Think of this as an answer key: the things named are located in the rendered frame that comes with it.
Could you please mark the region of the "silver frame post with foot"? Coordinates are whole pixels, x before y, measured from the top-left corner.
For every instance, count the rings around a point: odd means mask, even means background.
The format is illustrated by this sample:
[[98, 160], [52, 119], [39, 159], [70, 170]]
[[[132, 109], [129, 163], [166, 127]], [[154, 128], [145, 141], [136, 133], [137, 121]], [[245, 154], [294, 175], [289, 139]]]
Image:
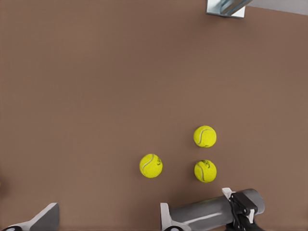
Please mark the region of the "silver frame post with foot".
[[253, 0], [206, 0], [206, 14], [244, 18], [245, 7]]

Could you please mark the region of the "yellow tennis ball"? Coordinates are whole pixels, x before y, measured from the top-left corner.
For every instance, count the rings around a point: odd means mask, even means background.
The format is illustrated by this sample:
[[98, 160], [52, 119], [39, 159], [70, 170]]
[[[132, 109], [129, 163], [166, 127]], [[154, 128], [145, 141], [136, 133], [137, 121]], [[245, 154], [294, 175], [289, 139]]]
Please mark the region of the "yellow tennis ball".
[[216, 143], [217, 134], [210, 126], [200, 126], [194, 131], [193, 140], [197, 146], [208, 148]]
[[200, 160], [194, 166], [195, 177], [204, 183], [212, 182], [217, 175], [217, 169], [213, 162]]
[[140, 172], [147, 178], [156, 178], [163, 170], [162, 160], [155, 154], [145, 155], [139, 164]]

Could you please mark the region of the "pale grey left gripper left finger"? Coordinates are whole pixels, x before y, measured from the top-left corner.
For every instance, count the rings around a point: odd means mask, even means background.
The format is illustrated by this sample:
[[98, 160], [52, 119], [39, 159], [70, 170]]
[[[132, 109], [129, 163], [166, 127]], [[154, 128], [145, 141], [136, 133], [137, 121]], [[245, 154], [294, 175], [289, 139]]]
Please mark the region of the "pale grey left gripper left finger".
[[59, 204], [50, 203], [31, 220], [13, 224], [2, 231], [58, 231]]

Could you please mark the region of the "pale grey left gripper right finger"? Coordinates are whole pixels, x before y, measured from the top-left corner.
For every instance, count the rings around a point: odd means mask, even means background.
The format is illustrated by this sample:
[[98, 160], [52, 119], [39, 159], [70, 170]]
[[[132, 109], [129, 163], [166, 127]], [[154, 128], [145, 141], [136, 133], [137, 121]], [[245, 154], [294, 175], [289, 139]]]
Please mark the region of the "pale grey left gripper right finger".
[[161, 231], [192, 231], [188, 225], [172, 220], [167, 203], [160, 203], [160, 223]]

